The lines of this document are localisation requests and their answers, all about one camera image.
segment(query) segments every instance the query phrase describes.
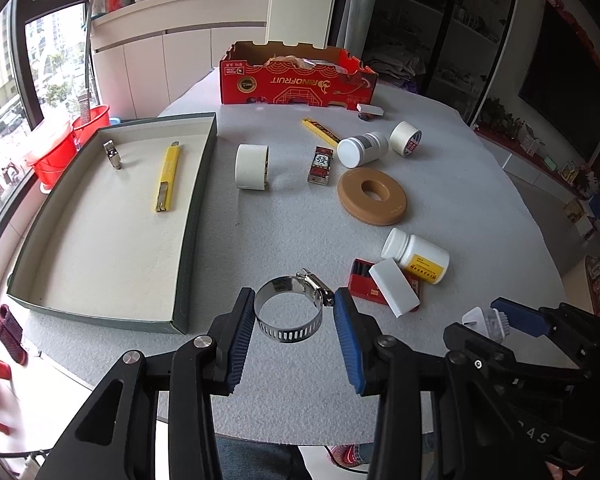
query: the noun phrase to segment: black cabinet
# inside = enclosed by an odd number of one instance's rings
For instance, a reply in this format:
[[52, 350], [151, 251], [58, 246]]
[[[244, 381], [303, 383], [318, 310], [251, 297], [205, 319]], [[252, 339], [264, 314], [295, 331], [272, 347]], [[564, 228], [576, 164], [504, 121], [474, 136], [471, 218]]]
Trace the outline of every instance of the black cabinet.
[[443, 102], [470, 124], [516, 0], [376, 0], [363, 60], [384, 81]]

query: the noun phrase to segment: white tape roll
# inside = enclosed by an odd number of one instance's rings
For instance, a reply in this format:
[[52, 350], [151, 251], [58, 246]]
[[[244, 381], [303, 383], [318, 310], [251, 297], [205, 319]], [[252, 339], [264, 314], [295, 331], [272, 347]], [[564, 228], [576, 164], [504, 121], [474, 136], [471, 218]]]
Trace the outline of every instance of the white tape roll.
[[240, 189], [264, 190], [268, 164], [268, 146], [241, 144], [235, 156], [235, 185]]
[[402, 121], [392, 131], [389, 146], [394, 152], [407, 156], [416, 149], [421, 137], [422, 132], [419, 129], [407, 121]]

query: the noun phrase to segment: white plastic bottle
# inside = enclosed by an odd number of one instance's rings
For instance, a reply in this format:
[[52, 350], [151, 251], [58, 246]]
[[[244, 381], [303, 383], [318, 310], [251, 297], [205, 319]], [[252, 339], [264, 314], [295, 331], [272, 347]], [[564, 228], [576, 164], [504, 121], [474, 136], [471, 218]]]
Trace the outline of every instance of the white plastic bottle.
[[401, 269], [434, 285], [444, 278], [449, 267], [449, 253], [444, 249], [395, 227], [384, 243], [381, 256], [392, 258]]
[[356, 135], [338, 143], [338, 159], [347, 168], [357, 168], [385, 156], [389, 141], [379, 132]]

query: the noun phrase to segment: yellow bottle label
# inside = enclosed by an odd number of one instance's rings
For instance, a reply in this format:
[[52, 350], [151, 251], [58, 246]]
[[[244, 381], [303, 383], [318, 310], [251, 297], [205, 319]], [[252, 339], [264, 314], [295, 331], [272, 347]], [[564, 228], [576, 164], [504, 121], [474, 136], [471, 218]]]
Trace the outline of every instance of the yellow bottle label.
[[433, 283], [442, 275], [442, 271], [445, 269], [431, 260], [423, 258], [419, 254], [414, 254], [411, 257], [411, 261], [409, 262], [409, 265], [407, 265], [406, 270], [413, 274], [420, 275], [426, 282]]

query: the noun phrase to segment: small red box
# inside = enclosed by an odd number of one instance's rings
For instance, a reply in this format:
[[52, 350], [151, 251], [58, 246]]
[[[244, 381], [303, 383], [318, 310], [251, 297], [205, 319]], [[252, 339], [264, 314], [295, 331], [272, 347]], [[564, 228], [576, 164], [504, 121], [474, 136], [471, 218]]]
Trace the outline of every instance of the small red box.
[[[273, 61], [264, 66], [277, 56], [324, 60], [347, 73], [320, 63], [311, 69], [298, 68], [289, 61]], [[335, 46], [315, 48], [307, 43], [287, 46], [281, 41], [256, 45], [252, 41], [237, 41], [220, 62], [220, 97], [225, 105], [306, 103], [356, 110], [358, 104], [371, 102], [377, 81], [376, 72]]]

